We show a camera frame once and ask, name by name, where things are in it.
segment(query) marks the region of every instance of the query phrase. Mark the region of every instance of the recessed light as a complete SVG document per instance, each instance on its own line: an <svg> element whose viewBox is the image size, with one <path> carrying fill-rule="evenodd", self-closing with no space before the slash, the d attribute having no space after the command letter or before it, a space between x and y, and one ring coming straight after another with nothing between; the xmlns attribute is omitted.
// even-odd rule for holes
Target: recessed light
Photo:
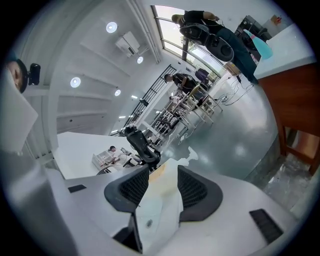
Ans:
<svg viewBox="0 0 320 256"><path fill-rule="evenodd" d="M138 64L142 63L143 61L144 61L144 57L142 57L142 56L140 56L140 57L136 60L136 62L137 62Z"/></svg>
<svg viewBox="0 0 320 256"><path fill-rule="evenodd" d="M120 93L121 93L121 90L118 89L118 90L115 91L114 96L119 96Z"/></svg>
<svg viewBox="0 0 320 256"><path fill-rule="evenodd" d="M72 88L77 88L81 83L81 79L79 77L74 77L70 81L70 85Z"/></svg>
<svg viewBox="0 0 320 256"><path fill-rule="evenodd" d="M113 32L115 32L115 31L117 30L117 28L118 28L118 25L117 25L117 23L115 23L114 21L109 22L109 23L106 25L106 27L105 27L105 29L106 29L106 31L107 31L108 33L113 33Z"/></svg>

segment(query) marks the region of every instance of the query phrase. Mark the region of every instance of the black camera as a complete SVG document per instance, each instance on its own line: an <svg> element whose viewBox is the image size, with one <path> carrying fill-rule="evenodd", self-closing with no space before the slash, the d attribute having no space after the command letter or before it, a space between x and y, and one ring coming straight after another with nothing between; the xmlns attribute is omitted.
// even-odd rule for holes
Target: black camera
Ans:
<svg viewBox="0 0 320 256"><path fill-rule="evenodd" d="M29 83L28 85L35 85L37 86L40 81L40 69L41 66L36 63L32 63L30 65L30 71L28 71L28 78L29 78Z"/></svg>

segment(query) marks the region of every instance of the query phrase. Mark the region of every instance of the grey floor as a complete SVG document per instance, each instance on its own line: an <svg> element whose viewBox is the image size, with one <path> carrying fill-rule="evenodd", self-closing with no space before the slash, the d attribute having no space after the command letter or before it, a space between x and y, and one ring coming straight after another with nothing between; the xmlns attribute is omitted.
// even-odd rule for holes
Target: grey floor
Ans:
<svg viewBox="0 0 320 256"><path fill-rule="evenodd" d="M222 112L215 108L215 113L211 116L213 124L209 121L199 123L200 119L191 114L191 121L199 125L195 130L190 128L187 131L188 136L193 133L180 145L176 134L182 126L176 129L170 136L168 146L168 141L165 141L160 148L163 150L161 164L168 158L186 158L189 154L188 147L191 147L199 156L199 160L192 160L189 164L194 172L200 175L216 172L245 179L266 155L278 131L264 91L258 85L247 91L251 85L245 78L241 78L242 86L237 84L235 77L227 78L221 78L222 82L218 85L222 86L213 97L217 99L223 94L229 94L227 104L231 104L244 95L232 105L222 105Z"/></svg>

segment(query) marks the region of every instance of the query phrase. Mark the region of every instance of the black shirt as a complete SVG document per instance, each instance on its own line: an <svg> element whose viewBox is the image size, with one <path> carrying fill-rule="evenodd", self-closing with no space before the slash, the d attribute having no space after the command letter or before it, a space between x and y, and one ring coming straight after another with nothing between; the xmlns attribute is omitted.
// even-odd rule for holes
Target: black shirt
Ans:
<svg viewBox="0 0 320 256"><path fill-rule="evenodd" d="M210 33L216 34L220 29L224 26L218 24L212 19L204 19L204 11L203 10L190 10L185 15L183 15L185 23L198 23L208 25ZM180 27L183 27L181 19L179 21Z"/></svg>
<svg viewBox="0 0 320 256"><path fill-rule="evenodd" d="M176 73L173 75L172 79L176 86L181 85L183 79L186 78L186 82L184 84L184 87L193 89L197 84L197 82L194 80L194 78L189 74L183 74L183 73Z"/></svg>

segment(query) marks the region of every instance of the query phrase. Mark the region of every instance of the air conditioner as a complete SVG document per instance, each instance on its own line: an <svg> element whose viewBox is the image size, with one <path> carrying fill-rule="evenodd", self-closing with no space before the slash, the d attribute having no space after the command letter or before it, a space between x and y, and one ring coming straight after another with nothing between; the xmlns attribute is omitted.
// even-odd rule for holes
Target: air conditioner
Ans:
<svg viewBox="0 0 320 256"><path fill-rule="evenodd" d="M130 31L121 36L115 45L128 57L137 54L140 47L140 44Z"/></svg>

